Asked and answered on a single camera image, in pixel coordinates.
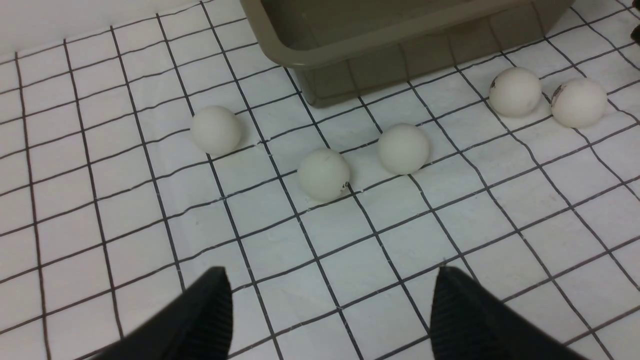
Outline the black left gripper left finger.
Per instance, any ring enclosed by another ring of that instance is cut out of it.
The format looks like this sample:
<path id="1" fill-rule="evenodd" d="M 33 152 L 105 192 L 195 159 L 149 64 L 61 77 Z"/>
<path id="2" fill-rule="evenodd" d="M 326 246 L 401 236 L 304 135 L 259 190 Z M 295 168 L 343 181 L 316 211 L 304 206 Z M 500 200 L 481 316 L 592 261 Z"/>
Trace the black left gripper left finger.
<path id="1" fill-rule="evenodd" d="M 226 360 L 234 332 L 226 269 L 207 269 L 180 296 L 96 360 Z"/>

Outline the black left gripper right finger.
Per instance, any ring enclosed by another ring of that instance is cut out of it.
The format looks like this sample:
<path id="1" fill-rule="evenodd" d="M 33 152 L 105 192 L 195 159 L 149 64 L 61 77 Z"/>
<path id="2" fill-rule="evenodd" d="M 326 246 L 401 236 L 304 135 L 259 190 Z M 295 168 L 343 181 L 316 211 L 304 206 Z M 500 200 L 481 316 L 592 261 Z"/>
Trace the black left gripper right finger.
<path id="1" fill-rule="evenodd" d="M 582 359 L 454 266 L 438 270 L 429 336 L 436 360 Z"/>

